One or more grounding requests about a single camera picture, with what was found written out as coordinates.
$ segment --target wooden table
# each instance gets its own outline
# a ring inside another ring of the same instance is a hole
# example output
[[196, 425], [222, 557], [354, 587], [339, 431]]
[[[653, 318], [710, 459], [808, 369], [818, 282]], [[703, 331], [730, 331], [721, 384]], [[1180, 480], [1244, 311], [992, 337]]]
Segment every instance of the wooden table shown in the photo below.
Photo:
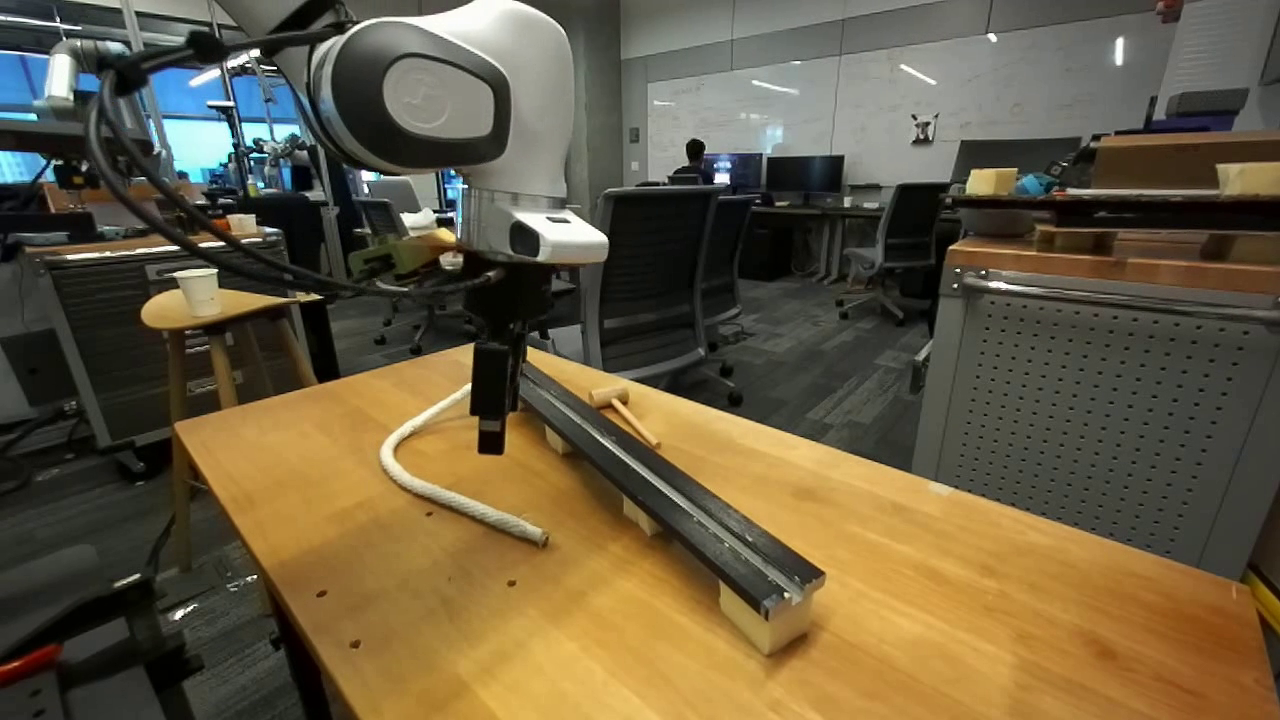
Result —
[[637, 387], [670, 459], [828, 570], [813, 637], [769, 661], [528, 415], [500, 459], [471, 419], [401, 455], [549, 546], [394, 488], [380, 440], [463, 379], [456, 346], [179, 425], [356, 717], [1276, 717], [1239, 583]]

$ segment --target cup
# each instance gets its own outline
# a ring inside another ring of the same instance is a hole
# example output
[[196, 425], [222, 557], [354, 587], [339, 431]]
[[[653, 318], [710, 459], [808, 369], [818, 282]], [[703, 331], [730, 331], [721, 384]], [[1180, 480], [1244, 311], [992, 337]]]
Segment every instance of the cup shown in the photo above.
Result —
[[222, 311], [215, 269], [186, 269], [172, 271], [172, 278], [186, 292], [193, 315], [207, 318]]
[[252, 211], [233, 211], [230, 217], [233, 234], [255, 234], [255, 217]]

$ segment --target white tube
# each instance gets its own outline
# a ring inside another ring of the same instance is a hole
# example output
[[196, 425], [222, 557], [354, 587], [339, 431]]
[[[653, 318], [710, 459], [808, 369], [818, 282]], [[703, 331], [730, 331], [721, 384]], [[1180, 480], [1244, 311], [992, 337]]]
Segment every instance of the white tube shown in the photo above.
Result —
[[496, 527], [496, 530], [510, 530], [510, 534], [515, 534], [515, 538], [523, 538], [523, 544], [549, 544], [549, 530], [537, 527], [537, 524], [528, 524], [523, 515], [500, 513], [500, 508], [493, 508], [493, 504], [482, 504], [482, 500], [461, 497], [461, 491], [451, 491], [451, 488], [442, 488], [442, 484], [434, 484], [434, 480], [421, 480], [421, 477], [411, 477], [411, 472], [398, 459], [398, 446], [401, 446], [411, 431], [421, 431], [425, 425], [434, 425], [438, 415], [444, 415], [450, 408], [456, 408], [456, 402], [470, 398], [470, 395], [471, 395], [471, 384], [456, 387], [451, 395], [444, 395], [442, 402], [425, 408], [421, 415], [411, 415], [409, 425], [401, 425], [401, 428], [384, 440], [380, 464], [384, 464], [388, 480], [398, 480], [398, 484], [409, 488], [411, 497], [425, 497], [425, 500], [434, 500], [434, 504], [442, 504], [442, 508], [451, 508], [451, 513], [461, 513], [461, 515], [471, 515], [476, 524], [490, 524], [490, 527]]

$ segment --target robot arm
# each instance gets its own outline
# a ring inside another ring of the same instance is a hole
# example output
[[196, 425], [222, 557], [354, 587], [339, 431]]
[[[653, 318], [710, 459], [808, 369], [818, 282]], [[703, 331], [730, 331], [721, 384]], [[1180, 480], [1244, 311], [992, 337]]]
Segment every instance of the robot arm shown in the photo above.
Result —
[[[333, 0], [222, 0], [249, 33], [312, 27]], [[378, 14], [317, 52], [282, 52], [317, 138], [378, 172], [461, 169], [461, 241], [500, 265], [601, 265], [607, 241], [564, 211], [571, 52], [546, 10], [471, 0], [438, 14]]]

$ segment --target desk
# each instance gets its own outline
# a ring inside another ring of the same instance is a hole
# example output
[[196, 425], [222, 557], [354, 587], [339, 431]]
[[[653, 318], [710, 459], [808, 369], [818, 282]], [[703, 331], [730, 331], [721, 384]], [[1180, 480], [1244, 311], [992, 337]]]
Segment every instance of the desk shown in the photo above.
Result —
[[808, 271], [808, 278], [837, 282], [846, 276], [846, 227], [869, 224], [877, 230], [880, 202], [851, 202], [851, 206], [752, 206], [752, 224], [790, 230], [790, 259], [808, 241], [808, 257], [793, 259], [793, 271]]
[[463, 379], [451, 346], [177, 431], [356, 717], [1276, 717], [1239, 583], [634, 387], [670, 459], [828, 570], [813, 637], [765, 661], [528, 415], [500, 459], [471, 419], [401, 455], [554, 546], [394, 488], [380, 440]]

